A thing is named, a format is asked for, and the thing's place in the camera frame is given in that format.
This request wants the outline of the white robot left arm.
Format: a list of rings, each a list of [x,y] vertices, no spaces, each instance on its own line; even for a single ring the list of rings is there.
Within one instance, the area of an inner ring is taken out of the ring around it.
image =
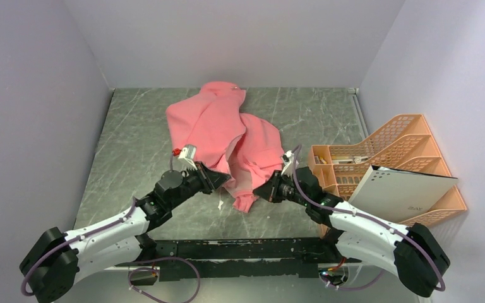
[[[131,206],[113,217],[67,232],[46,230],[20,263],[22,294],[53,302],[83,278],[113,265],[151,263],[157,245],[148,233],[195,194],[211,194],[231,178],[201,162],[195,166],[164,172],[151,192],[132,198]]]

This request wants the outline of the pink zip-up jacket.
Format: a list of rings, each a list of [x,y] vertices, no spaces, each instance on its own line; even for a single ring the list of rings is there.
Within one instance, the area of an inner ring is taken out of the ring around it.
[[[194,160],[229,174],[223,185],[233,207],[247,213],[257,200],[253,190],[281,170],[284,149],[270,122],[240,111],[246,91],[234,83],[213,81],[165,111],[173,148],[196,147]]]

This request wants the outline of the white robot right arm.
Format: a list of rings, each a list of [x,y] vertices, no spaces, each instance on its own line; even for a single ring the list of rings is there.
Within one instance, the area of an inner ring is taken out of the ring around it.
[[[446,290],[443,275],[450,260],[425,225],[402,225],[362,211],[324,191],[307,167],[287,175],[276,170],[253,193],[272,203],[304,206],[312,221],[329,227],[333,237],[321,246],[326,260],[345,257],[377,266],[420,297]]]

